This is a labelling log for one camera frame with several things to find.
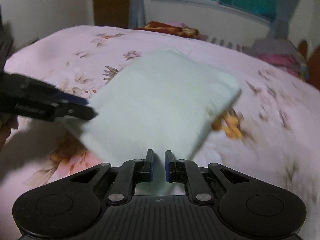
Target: pillow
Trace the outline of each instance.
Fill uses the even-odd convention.
[[[136,193],[166,195],[164,153],[192,159],[211,131],[211,123],[240,93],[235,78],[186,56],[163,49],[132,61],[94,97],[98,116],[88,122],[68,117],[69,130],[112,166],[157,155],[154,181]]]

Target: brown wooden door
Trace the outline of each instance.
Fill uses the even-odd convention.
[[[129,0],[93,0],[93,10],[96,25],[128,28]]]

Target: pink floral bed sheet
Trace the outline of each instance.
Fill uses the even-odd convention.
[[[230,110],[241,136],[212,131],[194,161],[203,167],[221,163],[294,192],[308,210],[300,236],[320,239],[320,92],[297,78],[211,43],[96,26],[54,33],[14,54],[5,70],[90,98],[134,58],[167,47],[230,73],[242,87]],[[56,122],[19,117],[19,123],[0,153],[0,239],[5,240],[20,237],[11,214],[19,195],[102,162]]]

